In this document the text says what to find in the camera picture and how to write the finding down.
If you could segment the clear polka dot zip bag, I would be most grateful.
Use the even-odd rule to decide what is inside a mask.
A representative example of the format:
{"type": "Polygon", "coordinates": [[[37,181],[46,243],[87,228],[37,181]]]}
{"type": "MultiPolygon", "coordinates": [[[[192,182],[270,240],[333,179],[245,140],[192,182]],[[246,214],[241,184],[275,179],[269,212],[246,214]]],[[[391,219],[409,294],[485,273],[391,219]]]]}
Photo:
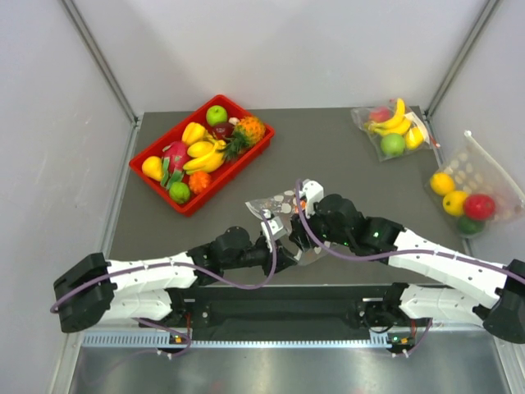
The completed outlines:
{"type": "Polygon", "coordinates": [[[327,255],[324,249],[316,245],[312,249],[302,251],[289,239],[292,232],[291,218],[298,212],[294,191],[286,190],[266,199],[256,199],[245,202],[245,205],[257,219],[261,218],[261,211],[269,211],[274,217],[282,221],[286,234],[281,236],[279,240],[282,245],[291,252],[299,266],[309,265],[327,255]]]}

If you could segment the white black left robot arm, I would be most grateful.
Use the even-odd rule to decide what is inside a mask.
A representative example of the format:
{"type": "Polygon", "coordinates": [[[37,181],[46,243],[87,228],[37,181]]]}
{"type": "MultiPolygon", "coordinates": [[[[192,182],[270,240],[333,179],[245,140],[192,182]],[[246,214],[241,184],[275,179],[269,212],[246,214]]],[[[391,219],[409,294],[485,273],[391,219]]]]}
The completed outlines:
{"type": "Polygon", "coordinates": [[[298,264],[302,254],[286,249],[285,234],[271,223],[251,241],[244,228],[231,227],[214,241],[159,259],[119,261],[92,253],[54,282],[51,311],[64,333],[135,318],[174,326],[186,314],[174,290],[222,282],[226,270],[259,266],[271,278],[298,264]]]}

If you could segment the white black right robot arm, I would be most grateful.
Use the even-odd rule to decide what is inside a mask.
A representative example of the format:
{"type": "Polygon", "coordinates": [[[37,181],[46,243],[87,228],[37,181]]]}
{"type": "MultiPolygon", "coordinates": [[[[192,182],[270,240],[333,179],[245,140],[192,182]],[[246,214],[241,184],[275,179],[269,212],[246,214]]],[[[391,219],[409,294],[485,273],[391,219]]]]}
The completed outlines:
{"type": "Polygon", "coordinates": [[[441,284],[427,288],[394,283],[383,298],[383,315],[394,325],[433,318],[471,323],[492,336],[524,343],[524,262],[475,259],[433,243],[385,218],[365,217],[338,194],[296,191],[291,239],[302,250],[319,247],[355,262],[377,261],[441,284]]]}

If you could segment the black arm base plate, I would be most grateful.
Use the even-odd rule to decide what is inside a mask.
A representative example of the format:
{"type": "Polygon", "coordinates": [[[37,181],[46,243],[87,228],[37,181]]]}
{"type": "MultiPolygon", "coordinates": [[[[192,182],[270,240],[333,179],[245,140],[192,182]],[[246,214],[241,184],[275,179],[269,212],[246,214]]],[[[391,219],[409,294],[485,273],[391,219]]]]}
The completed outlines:
{"type": "Polygon", "coordinates": [[[336,318],[352,329],[409,327],[412,319],[386,299],[388,286],[265,286],[247,291],[208,286],[171,289],[160,322],[211,328],[231,318],[252,321],[336,318]]]}

